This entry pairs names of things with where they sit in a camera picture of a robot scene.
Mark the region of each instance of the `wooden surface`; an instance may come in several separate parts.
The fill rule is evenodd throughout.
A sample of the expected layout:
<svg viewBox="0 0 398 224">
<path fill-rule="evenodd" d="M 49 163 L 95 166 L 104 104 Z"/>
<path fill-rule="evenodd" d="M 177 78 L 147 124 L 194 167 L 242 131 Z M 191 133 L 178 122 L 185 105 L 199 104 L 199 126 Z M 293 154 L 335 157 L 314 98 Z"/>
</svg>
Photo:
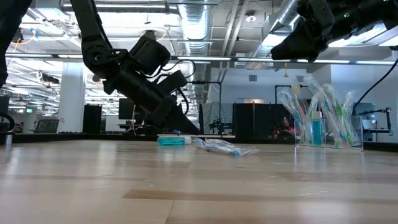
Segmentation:
<svg viewBox="0 0 398 224">
<path fill-rule="evenodd" d="M 398 154 L 156 142 L 0 148 L 1 223 L 398 223 Z"/>
</svg>

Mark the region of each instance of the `blue bottle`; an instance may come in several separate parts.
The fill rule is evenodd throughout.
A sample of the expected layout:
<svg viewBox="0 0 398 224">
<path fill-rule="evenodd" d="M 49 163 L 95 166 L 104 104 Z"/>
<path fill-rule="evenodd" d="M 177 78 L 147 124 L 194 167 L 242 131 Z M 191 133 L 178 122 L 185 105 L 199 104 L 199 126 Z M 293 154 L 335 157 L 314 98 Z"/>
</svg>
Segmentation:
<svg viewBox="0 0 398 224">
<path fill-rule="evenodd" d="M 322 114 L 320 111 L 312 113 L 312 137 L 314 146 L 322 146 Z"/>
<path fill-rule="evenodd" d="M 191 144 L 191 137 L 187 136 L 161 136 L 157 138 L 157 143 L 160 146 L 183 146 Z"/>
</svg>

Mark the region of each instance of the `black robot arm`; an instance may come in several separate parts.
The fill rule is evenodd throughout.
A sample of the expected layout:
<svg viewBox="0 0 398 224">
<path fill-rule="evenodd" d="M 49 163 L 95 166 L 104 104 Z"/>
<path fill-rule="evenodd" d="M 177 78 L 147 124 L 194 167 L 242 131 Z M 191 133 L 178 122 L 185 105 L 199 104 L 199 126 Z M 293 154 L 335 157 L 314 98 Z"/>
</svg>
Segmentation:
<svg viewBox="0 0 398 224">
<path fill-rule="evenodd" d="M 153 83 L 145 75 L 153 74 L 170 60 L 169 51 L 156 40 L 143 35 L 128 52 L 112 48 L 93 0 L 71 0 L 81 31 L 83 61 L 96 76 L 105 79 L 104 91 L 114 90 L 130 98 L 150 113 L 158 126 L 198 134 L 199 130 L 183 114 L 171 92 L 187 84 L 181 71 Z"/>
<path fill-rule="evenodd" d="M 313 62 L 328 44 L 348 39 L 384 23 L 398 25 L 398 0 L 300 0 L 296 29 L 271 50 L 272 58 Z"/>
</svg>

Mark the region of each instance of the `ceiling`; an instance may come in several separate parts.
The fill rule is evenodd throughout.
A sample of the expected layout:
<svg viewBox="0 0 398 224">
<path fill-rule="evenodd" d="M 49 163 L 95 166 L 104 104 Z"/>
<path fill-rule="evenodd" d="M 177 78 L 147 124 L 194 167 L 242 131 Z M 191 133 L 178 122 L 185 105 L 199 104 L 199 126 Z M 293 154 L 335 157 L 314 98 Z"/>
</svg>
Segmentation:
<svg viewBox="0 0 398 224">
<path fill-rule="evenodd" d="M 181 0 L 179 2 L 189 2 L 189 0 Z M 146 1 L 128 1 L 129 4 L 139 6 L 150 6 L 151 4 L 164 4 L 163 1 L 146 2 Z M 223 56 L 222 48 L 224 38 L 226 37 L 228 22 L 235 19 L 233 27 L 237 26 L 237 20 L 243 8 L 241 1 L 238 7 L 238 13 L 231 15 L 234 1 L 208 1 L 210 8 L 210 36 L 208 37 L 208 44 L 210 44 L 209 55 L 204 56 Z M 231 56 L 236 54 L 249 55 L 257 49 L 259 44 L 263 42 L 264 21 L 268 15 L 277 13 L 282 4 L 281 0 L 274 1 L 250 1 L 246 12 L 253 11 L 256 20 L 254 22 L 247 22 L 246 16 L 241 23 L 238 32 L 237 41 L 232 46 Z M 131 12 L 100 12 L 101 20 L 103 22 L 104 30 L 111 41 L 114 48 L 117 49 L 131 49 L 138 38 L 145 33 L 146 30 L 154 30 L 155 36 L 159 43 L 164 45 L 172 55 L 186 55 L 185 48 L 186 38 L 181 27 L 182 18 L 177 14 L 162 14 L 162 13 L 131 13 Z M 79 28 L 73 12 L 62 11 L 60 7 L 31 7 L 24 16 L 21 24 L 24 40 L 22 44 L 9 46 L 8 52 L 15 53 L 41 53 L 41 54 L 81 54 L 80 40 L 78 38 Z M 380 31 L 377 35 L 384 35 L 385 29 Z M 333 59 L 333 60 L 384 60 L 391 55 L 388 47 L 380 47 L 378 44 L 363 44 L 355 42 L 355 47 L 330 47 L 323 52 L 319 58 Z M 50 116 L 57 113 L 59 103 L 60 85 L 52 85 L 44 83 L 40 80 L 40 76 L 44 73 L 54 78 L 58 78 L 62 82 L 62 61 L 40 61 L 40 60 L 23 60 L 13 59 L 7 60 L 9 78 L 7 84 L 23 85 L 24 88 L 6 88 L 3 93 L 11 95 L 11 106 L 19 111 L 26 105 L 38 105 L 39 113 Z M 210 63 L 208 66 L 218 67 L 219 63 Z M 279 70 L 285 68 L 283 63 L 275 63 L 267 69 Z M 308 74 L 314 70 L 319 69 L 320 66 L 308 64 L 291 64 L 289 69 L 302 70 L 301 73 Z M 192 66 L 189 63 L 181 63 L 175 69 L 181 69 L 184 74 L 192 72 Z M 247 79 L 247 70 L 234 68 L 233 65 L 228 68 L 226 82 L 224 85 L 234 83 L 237 80 Z M 119 93 L 114 92 L 112 95 L 107 95 L 102 90 L 102 83 L 92 81 L 93 74 L 85 69 L 88 75 L 86 84 L 86 103 L 103 105 L 104 114 L 117 114 L 118 101 L 115 99 L 123 97 Z M 217 76 L 217 72 L 212 72 L 211 79 Z M 263 79 L 273 80 L 272 75 L 264 76 Z M 42 88 L 41 86 L 51 85 L 51 88 Z M 198 95 L 206 97 L 208 88 L 187 86 L 184 93 L 190 99 L 191 106 L 189 117 L 197 118 L 196 102 Z M 183 101 L 181 96 L 178 96 L 179 102 Z"/>
</svg>

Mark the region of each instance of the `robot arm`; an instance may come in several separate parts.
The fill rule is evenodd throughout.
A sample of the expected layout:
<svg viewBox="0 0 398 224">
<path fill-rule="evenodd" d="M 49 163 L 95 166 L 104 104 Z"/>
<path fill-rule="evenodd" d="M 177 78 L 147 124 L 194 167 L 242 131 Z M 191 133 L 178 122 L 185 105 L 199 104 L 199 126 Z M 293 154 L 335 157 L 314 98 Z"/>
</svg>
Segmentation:
<svg viewBox="0 0 398 224">
<path fill-rule="evenodd" d="M 297 28 L 271 50 L 272 58 L 313 62 L 328 44 L 384 23 L 398 25 L 398 0 L 300 0 Z"/>
<path fill-rule="evenodd" d="M 181 105 L 177 106 L 176 99 L 170 94 L 187 84 L 182 72 L 179 70 L 160 83 L 146 78 L 146 75 L 153 74 L 158 67 L 169 62 L 169 51 L 145 35 L 130 51 L 114 49 L 101 25 L 94 0 L 71 0 L 71 4 L 81 30 L 83 61 L 97 77 L 106 80 L 103 82 L 104 91 L 112 94 L 117 90 L 130 98 L 150 113 L 151 120 L 158 126 L 199 134 L 196 126 L 183 114 Z"/>
</svg>

